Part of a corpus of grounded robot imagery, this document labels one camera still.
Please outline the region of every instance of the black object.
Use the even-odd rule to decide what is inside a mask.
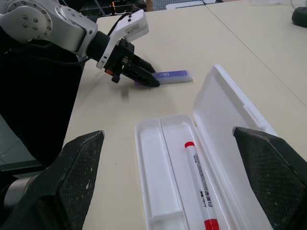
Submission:
[[[63,147],[83,70],[80,66],[10,55],[8,50],[24,45],[11,39],[2,28],[0,37],[0,114],[31,155],[49,166]],[[43,46],[48,42],[35,44]],[[25,49],[23,55],[78,62],[75,54],[58,46],[32,47]]]
[[[96,131],[67,143],[29,185],[5,222],[0,223],[0,230],[82,230],[103,141],[103,132]]]
[[[86,59],[83,59],[82,61],[77,61],[77,62],[63,62],[63,61],[58,61],[54,59],[50,59],[47,57],[39,57],[39,56],[32,56],[32,55],[25,55],[23,56],[24,59],[32,59],[33,61],[45,61],[45,62],[50,62],[55,65],[60,65],[60,66],[69,66],[69,67],[74,67],[74,66],[81,66],[84,65],[88,60],[90,60],[89,57]]]
[[[111,14],[115,15],[115,8],[110,4],[109,9],[111,10]]]
[[[18,175],[43,171],[45,168],[39,161],[33,160],[0,165],[0,172],[2,175]]]
[[[100,61],[108,42],[109,37],[98,32],[88,48],[87,56]],[[123,38],[114,47],[104,68],[115,83],[118,83],[120,75],[123,74],[144,86],[157,87],[160,85],[159,81],[152,76],[152,73],[155,73],[152,65],[135,55],[134,45]]]
[[[292,14],[292,21],[296,25],[307,27],[307,7],[297,7]]]
[[[283,139],[235,127],[248,180],[274,230],[307,229],[307,163]]]

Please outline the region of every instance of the black cloth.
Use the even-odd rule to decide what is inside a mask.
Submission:
[[[49,166],[62,149],[82,69],[26,57],[78,61],[73,53],[56,45],[48,49],[29,48],[20,54],[3,54],[20,44],[1,29],[0,38],[0,114],[29,152]]]

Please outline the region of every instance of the screw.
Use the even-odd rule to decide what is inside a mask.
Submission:
[[[125,57],[122,59],[122,62],[125,63],[125,64],[127,64],[127,63],[128,63],[128,60],[129,60],[128,57],[125,56]]]

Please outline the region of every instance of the orange light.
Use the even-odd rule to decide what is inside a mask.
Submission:
[[[113,76],[113,72],[111,70],[109,70],[109,69],[106,69],[106,73]]]

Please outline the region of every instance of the table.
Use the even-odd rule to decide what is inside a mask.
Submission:
[[[186,7],[191,7],[191,6],[201,6],[203,3],[206,4],[212,4],[215,3],[215,0],[204,0],[204,1],[187,1],[187,2],[181,2],[181,3],[171,3],[166,5],[167,10],[174,10],[174,9],[179,9],[179,8],[186,8]]]
[[[302,102],[207,7],[148,12],[149,34],[133,42],[156,71],[188,69],[193,82],[140,89],[85,65],[66,140],[95,130],[106,134],[84,230],[143,230],[142,192],[134,127],[142,119],[187,114],[214,64],[232,76],[272,127],[307,159]],[[117,17],[98,20],[107,33]]]
[[[208,9],[297,98],[295,104],[279,101],[279,105],[274,106],[276,109],[283,107],[278,109],[274,123],[279,126],[276,127],[279,135],[307,160],[307,143],[300,138],[307,137],[306,28],[293,25],[291,17],[294,10],[289,3],[251,6],[248,1],[243,1],[223,6],[213,4],[208,5]]]

